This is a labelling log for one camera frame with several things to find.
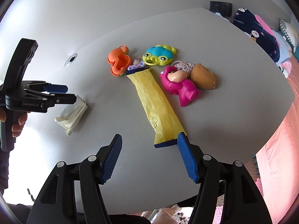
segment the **gray table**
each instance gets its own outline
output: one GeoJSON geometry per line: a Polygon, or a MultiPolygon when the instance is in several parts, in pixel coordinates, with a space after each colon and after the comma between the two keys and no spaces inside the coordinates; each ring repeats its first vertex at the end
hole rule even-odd
{"type": "MultiPolygon", "coordinates": [[[[126,76],[110,74],[107,55],[122,44],[129,47],[131,58],[142,56],[148,47],[168,44],[178,49],[175,59],[201,63],[218,75],[217,88],[204,91],[185,108],[177,96],[166,93],[190,142],[218,161],[248,161],[271,137],[293,101],[291,88],[271,58],[234,25],[205,9],[133,22],[77,51],[71,66],[61,65],[45,78],[68,85],[69,93],[85,99],[89,110],[71,137],[54,122],[64,106],[30,115],[11,152],[11,162],[18,158],[22,165],[10,175],[16,181],[26,172],[29,178],[22,185],[35,196],[58,161],[82,161],[109,144],[115,133],[122,135],[123,149],[111,179],[101,187],[109,214],[154,209],[197,194],[199,185],[188,178],[177,146],[154,148],[155,132],[135,86],[126,76]]],[[[35,63],[28,70],[34,70],[35,63]]],[[[162,70],[161,66],[151,70],[159,84],[162,70]]],[[[10,185],[9,190],[17,188],[20,185],[10,185]]],[[[76,198],[82,211],[78,185],[76,198]]]]}

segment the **yellow snack wrapper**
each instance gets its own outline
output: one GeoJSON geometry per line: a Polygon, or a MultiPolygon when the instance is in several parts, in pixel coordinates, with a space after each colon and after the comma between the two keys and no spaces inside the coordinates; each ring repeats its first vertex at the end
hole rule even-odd
{"type": "Polygon", "coordinates": [[[155,148],[176,145],[185,132],[150,68],[127,75],[135,85],[147,118],[156,132],[155,148]]]}

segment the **magenta dinosaur toy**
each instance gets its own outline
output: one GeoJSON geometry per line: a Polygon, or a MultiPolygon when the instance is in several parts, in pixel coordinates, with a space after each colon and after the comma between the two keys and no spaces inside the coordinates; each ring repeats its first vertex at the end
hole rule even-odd
{"type": "Polygon", "coordinates": [[[201,94],[201,90],[197,90],[194,83],[187,79],[187,73],[183,70],[178,71],[175,66],[167,66],[160,77],[165,90],[169,94],[179,96],[181,107],[198,99],[201,94]]]}

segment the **orange toy claw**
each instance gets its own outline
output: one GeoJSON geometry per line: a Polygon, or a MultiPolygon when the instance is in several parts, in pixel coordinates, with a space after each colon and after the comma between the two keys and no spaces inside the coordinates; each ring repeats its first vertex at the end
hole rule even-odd
{"type": "Polygon", "coordinates": [[[129,49],[126,45],[121,45],[109,53],[107,61],[111,64],[112,75],[118,77],[126,72],[129,65],[131,65],[128,53],[129,49]]]}

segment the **brown toy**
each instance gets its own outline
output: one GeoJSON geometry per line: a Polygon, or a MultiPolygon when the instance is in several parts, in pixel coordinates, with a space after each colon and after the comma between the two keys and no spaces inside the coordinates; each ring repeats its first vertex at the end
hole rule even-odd
{"type": "Polygon", "coordinates": [[[194,84],[202,89],[214,89],[216,87],[217,76],[201,64],[195,65],[191,71],[190,78],[194,84]]]}

